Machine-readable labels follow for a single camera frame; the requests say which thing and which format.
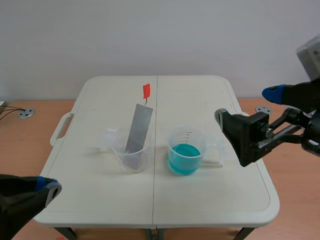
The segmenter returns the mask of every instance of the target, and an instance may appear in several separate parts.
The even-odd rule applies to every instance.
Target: red plastic clip
[[[143,86],[143,99],[145,99],[145,104],[147,104],[148,97],[150,97],[150,84]]]

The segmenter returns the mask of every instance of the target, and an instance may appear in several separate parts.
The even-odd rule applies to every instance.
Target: black cable
[[[8,112],[6,115],[4,115],[3,117],[0,118],[3,119],[5,116],[7,116],[8,114],[12,113],[12,112],[15,112],[15,111],[20,111],[20,109],[13,109],[12,111]]]
[[[4,106],[5,108],[12,108],[12,109],[20,109],[22,111],[25,111],[25,109],[21,108],[21,107],[16,107],[16,106]]]
[[[13,110],[24,111],[24,110],[21,110],[21,109],[7,109],[7,110],[0,111],[0,113],[6,112],[6,111],[13,111]]]

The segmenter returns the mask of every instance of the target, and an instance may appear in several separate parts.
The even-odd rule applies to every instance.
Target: wooden desk
[[[253,114],[258,105],[270,107],[271,120],[278,118],[284,110],[262,98],[242,98],[238,101],[248,114]],[[13,112],[0,121],[1,173],[18,176],[40,174],[52,149],[50,137],[60,118],[71,110],[73,104],[73,100],[13,102],[11,106],[35,108],[35,114],[19,119],[18,112]],[[300,146],[288,143],[274,149],[263,159],[280,198],[280,212],[270,225],[255,230],[246,239],[318,239],[320,159],[303,151]],[[165,232],[165,240],[231,240],[237,231],[237,228],[173,228]],[[80,240],[145,239],[144,232],[138,229],[80,229],[77,233]],[[60,234],[54,229],[31,222],[14,240],[54,240],[58,237]]]

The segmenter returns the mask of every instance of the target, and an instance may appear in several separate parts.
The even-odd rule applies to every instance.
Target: measuring cup with blue liquid
[[[210,166],[221,168],[224,165],[224,140],[220,137],[206,135],[192,126],[181,125],[167,135],[168,160],[171,168],[182,175],[195,172],[208,150],[215,154],[208,157]]]

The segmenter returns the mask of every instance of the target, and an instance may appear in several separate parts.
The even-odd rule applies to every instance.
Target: measuring cup
[[[181,125],[169,132],[167,140],[169,164],[179,174],[189,175],[196,171],[208,150],[216,153],[208,157],[210,166],[221,168],[224,165],[222,138],[206,135],[192,126]]]
[[[143,149],[134,153],[126,153],[129,132],[130,129],[126,128],[105,129],[99,139],[99,148],[101,152],[105,152],[108,148],[111,148],[118,163],[126,172],[140,172],[147,167],[153,156],[152,146],[154,145],[154,138],[148,131]]]

